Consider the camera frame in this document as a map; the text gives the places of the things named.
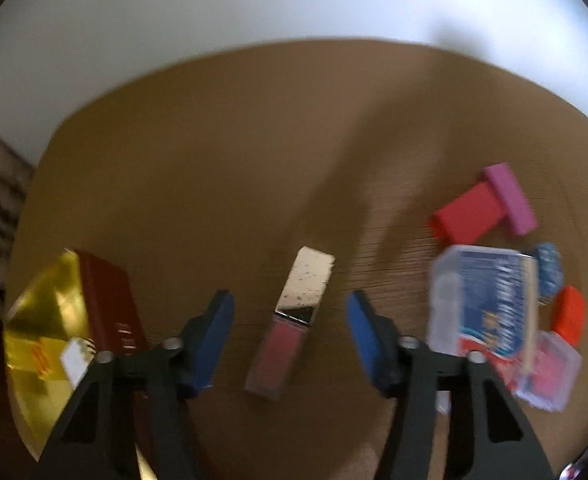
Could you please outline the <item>clear case red insert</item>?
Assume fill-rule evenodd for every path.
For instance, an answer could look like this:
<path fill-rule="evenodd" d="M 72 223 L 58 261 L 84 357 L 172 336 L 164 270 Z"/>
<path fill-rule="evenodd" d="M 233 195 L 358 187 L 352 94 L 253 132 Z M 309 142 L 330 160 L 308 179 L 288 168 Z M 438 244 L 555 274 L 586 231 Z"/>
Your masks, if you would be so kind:
<path fill-rule="evenodd" d="M 515 396 L 538 410 L 563 412 L 581 367 L 574 347 L 557 333 L 541 330 L 532 368 L 518 381 Z"/>

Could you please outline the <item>red gold tin box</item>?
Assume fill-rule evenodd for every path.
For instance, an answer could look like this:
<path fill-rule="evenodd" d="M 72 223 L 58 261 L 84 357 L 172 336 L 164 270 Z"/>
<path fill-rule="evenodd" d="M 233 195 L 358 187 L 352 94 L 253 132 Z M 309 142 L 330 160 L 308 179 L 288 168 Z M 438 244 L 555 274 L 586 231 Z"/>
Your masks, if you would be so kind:
<path fill-rule="evenodd" d="M 126 272 L 80 250 L 36 274 L 6 315 L 3 344 L 10 409 L 34 458 L 97 352 L 149 348 Z"/>

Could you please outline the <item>pink lip gloss tube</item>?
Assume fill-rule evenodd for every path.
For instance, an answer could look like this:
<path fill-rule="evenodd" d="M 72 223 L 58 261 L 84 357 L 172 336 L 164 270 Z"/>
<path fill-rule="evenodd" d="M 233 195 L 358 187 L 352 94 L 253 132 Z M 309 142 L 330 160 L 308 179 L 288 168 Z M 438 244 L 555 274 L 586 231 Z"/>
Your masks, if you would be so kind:
<path fill-rule="evenodd" d="M 334 262 L 334 256 L 307 246 L 297 252 L 246 376 L 246 392 L 270 400 L 280 397 L 315 322 Z"/>

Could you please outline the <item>red rounded case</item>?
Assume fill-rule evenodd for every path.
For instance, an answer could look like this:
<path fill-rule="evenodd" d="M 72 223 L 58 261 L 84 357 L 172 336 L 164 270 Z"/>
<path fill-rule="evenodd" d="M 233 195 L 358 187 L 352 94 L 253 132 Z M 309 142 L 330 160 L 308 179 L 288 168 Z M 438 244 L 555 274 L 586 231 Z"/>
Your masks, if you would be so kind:
<path fill-rule="evenodd" d="M 551 330 L 572 347 L 578 347 L 587 317 L 587 304 L 582 293 L 574 286 L 564 286 L 556 296 Z"/>

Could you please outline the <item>blue patterned keychain pouch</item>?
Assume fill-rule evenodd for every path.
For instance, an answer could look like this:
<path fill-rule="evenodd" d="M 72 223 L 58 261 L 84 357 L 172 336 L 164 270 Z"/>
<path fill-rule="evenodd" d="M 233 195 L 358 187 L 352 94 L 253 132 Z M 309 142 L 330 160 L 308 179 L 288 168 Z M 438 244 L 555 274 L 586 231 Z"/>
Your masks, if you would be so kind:
<path fill-rule="evenodd" d="M 553 243 L 542 243 L 533 250 L 538 266 L 538 289 L 541 299 L 556 296 L 564 285 L 562 260 Z"/>

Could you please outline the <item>red wooden block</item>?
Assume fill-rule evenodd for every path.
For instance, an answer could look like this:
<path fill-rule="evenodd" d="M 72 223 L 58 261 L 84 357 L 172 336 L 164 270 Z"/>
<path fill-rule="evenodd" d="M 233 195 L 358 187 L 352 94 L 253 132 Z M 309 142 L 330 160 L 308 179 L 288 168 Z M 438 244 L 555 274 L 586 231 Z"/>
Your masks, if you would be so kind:
<path fill-rule="evenodd" d="M 472 245 L 498 226 L 506 215 L 492 186 L 483 181 L 435 211 L 429 227 L 440 243 Z"/>

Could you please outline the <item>pink wooden block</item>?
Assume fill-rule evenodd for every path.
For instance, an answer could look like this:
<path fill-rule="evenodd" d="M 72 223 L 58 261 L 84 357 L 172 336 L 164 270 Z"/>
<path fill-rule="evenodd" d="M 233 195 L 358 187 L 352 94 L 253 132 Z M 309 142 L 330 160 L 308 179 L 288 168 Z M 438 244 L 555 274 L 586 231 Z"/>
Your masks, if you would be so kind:
<path fill-rule="evenodd" d="M 511 231 L 517 236 L 525 236 L 536 230 L 535 213 L 511 167 L 503 162 L 486 167 L 483 174 L 506 211 Z"/>

